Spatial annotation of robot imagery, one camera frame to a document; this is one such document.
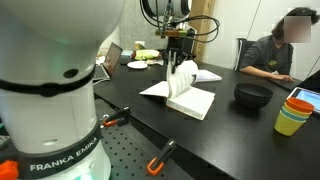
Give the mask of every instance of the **colorful cup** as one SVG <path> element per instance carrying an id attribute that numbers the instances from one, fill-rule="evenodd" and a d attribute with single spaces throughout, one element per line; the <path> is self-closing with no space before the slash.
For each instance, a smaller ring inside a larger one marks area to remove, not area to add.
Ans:
<path id="1" fill-rule="evenodd" d="M 289 107 L 287 105 L 287 103 L 284 103 L 284 106 L 283 106 L 283 109 L 285 109 L 286 111 L 288 111 L 289 113 L 291 114 L 294 114 L 296 116 L 300 116 L 300 117 L 309 117 L 311 115 L 312 112 L 310 113 L 304 113 L 304 112 L 300 112 L 300 111 L 297 111 L 295 109 L 292 109 L 291 107 Z"/>
<path id="2" fill-rule="evenodd" d="M 288 98 L 286 103 L 292 109 L 300 112 L 310 113 L 314 110 L 314 106 L 312 104 L 294 97 Z"/>
<path id="3" fill-rule="evenodd" d="M 294 114 L 291 114 L 288 111 L 286 111 L 283 107 L 281 109 L 281 112 L 283 115 L 289 117 L 290 119 L 296 120 L 296 121 L 305 121 L 308 119 L 308 117 L 300 117 L 300 116 L 296 116 Z"/>
<path id="4" fill-rule="evenodd" d="M 279 113 L 274 129 L 279 133 L 291 136 L 293 135 L 306 121 L 296 121 L 285 116 L 281 111 Z"/>

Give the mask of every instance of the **open book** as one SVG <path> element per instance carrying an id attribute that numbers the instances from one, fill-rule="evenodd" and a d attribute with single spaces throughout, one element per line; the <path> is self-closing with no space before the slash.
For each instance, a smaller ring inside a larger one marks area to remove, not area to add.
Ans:
<path id="1" fill-rule="evenodd" d="M 192 63 L 184 62 L 178 66 L 175 74 L 171 74 L 172 65 L 169 62 L 167 81 L 162 81 L 142 91 L 140 94 L 165 97 L 167 98 L 166 105 L 168 107 L 203 120 L 214 100 L 215 94 L 191 86 L 196 80 L 190 73 L 190 65 Z"/>

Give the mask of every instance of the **tabletop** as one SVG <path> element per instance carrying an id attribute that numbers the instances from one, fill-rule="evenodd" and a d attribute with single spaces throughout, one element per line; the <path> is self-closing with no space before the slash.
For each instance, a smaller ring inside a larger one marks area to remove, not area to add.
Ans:
<path id="1" fill-rule="evenodd" d="M 266 79 L 209 64 L 199 64 L 222 81 L 194 86 L 215 93 L 203 121 L 169 109 L 139 92 L 164 80 L 165 68 L 145 70 L 118 66 L 111 81 L 95 86 L 95 93 L 117 107 L 129 106 L 131 116 L 236 179 L 320 179 L 320 121 L 309 119 L 291 137 L 274 130 L 289 92 Z M 258 110 L 238 105 L 233 96 L 237 83 L 250 82 L 274 92 L 270 103 Z"/>

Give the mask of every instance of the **blue cup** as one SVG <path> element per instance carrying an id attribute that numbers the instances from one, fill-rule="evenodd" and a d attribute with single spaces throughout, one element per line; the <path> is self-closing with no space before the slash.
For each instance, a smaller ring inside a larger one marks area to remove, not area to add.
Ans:
<path id="1" fill-rule="evenodd" d="M 296 121 L 305 121 L 306 119 L 308 119 L 306 117 L 300 117 L 300 116 L 296 116 L 294 114 L 291 114 L 290 112 L 286 111 L 283 107 L 281 109 L 281 112 L 282 112 L 283 115 L 285 115 L 285 116 L 287 116 L 287 117 L 289 117 L 291 119 L 294 119 Z"/>

